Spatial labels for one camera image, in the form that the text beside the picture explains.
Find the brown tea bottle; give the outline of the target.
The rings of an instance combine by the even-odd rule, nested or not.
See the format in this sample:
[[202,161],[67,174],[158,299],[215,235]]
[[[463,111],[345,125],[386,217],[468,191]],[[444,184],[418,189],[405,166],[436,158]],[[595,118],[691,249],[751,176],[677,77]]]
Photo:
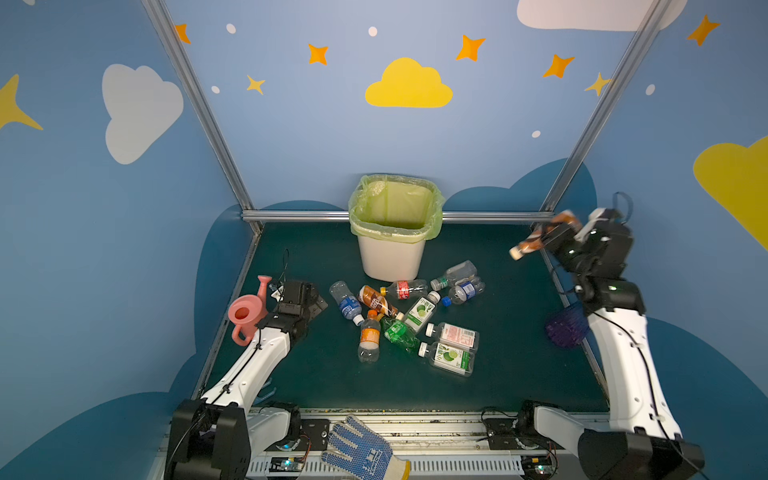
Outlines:
[[578,231],[582,224],[571,210],[564,210],[555,215],[549,222],[537,226],[523,241],[509,250],[513,260],[520,260],[523,256],[544,248],[543,237],[560,225],[566,225],[571,230]]

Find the clear bottle blue label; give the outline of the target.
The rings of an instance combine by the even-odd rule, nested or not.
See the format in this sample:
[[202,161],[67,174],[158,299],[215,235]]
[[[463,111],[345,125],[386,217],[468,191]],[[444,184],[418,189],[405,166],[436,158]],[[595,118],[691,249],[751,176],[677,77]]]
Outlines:
[[337,281],[331,285],[329,292],[338,304],[342,316],[355,326],[360,326],[364,321],[362,307],[348,285],[343,280]]
[[448,294],[441,300],[441,302],[446,307],[461,305],[483,293],[485,288],[485,283],[479,277],[459,282],[450,288]]

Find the brown coffee bottle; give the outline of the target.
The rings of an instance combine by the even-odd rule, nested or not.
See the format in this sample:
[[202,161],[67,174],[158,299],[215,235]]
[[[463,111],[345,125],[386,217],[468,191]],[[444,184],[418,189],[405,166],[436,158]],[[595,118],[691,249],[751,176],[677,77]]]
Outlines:
[[387,298],[368,285],[364,285],[358,293],[359,301],[376,312],[390,318],[400,319],[401,312],[390,304]]

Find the clear bottle orange label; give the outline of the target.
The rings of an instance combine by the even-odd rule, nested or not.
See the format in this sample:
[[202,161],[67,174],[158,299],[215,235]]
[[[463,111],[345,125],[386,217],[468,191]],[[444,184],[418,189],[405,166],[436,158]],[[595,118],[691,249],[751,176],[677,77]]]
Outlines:
[[374,363],[380,356],[381,314],[369,310],[361,324],[358,358],[361,363]]

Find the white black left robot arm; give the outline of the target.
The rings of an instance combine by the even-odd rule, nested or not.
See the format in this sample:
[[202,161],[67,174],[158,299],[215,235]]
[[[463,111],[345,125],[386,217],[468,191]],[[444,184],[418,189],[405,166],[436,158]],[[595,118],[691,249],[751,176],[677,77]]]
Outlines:
[[165,479],[243,479],[251,456],[299,438],[298,408],[252,405],[273,370],[327,306],[309,282],[290,280],[267,309],[269,276],[259,278],[255,295],[234,300],[227,311],[232,340],[245,348],[216,385],[195,400],[184,400],[171,420]]

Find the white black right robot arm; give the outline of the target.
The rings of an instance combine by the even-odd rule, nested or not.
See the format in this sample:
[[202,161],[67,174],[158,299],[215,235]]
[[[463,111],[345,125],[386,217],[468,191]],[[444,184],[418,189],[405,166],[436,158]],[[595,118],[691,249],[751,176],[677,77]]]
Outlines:
[[588,428],[562,409],[536,405],[530,429],[576,456],[589,479],[691,479],[701,473],[703,451],[684,440],[655,370],[641,292],[622,276],[633,243],[629,229],[603,211],[585,226],[554,220],[538,239],[571,275],[595,336],[609,428]]

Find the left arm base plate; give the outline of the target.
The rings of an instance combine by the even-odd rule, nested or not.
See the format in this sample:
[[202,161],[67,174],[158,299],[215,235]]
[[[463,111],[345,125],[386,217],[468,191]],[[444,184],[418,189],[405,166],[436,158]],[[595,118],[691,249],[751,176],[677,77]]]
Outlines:
[[299,427],[290,427],[288,436],[267,448],[267,452],[325,451],[331,422],[328,419],[302,419]]

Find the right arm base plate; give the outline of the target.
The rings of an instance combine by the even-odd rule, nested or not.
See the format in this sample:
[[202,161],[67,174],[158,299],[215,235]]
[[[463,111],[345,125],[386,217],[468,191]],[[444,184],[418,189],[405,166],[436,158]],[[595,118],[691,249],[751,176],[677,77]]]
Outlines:
[[482,424],[486,430],[484,439],[491,450],[552,450],[559,445],[536,433],[520,429],[517,419],[510,417],[485,418]]

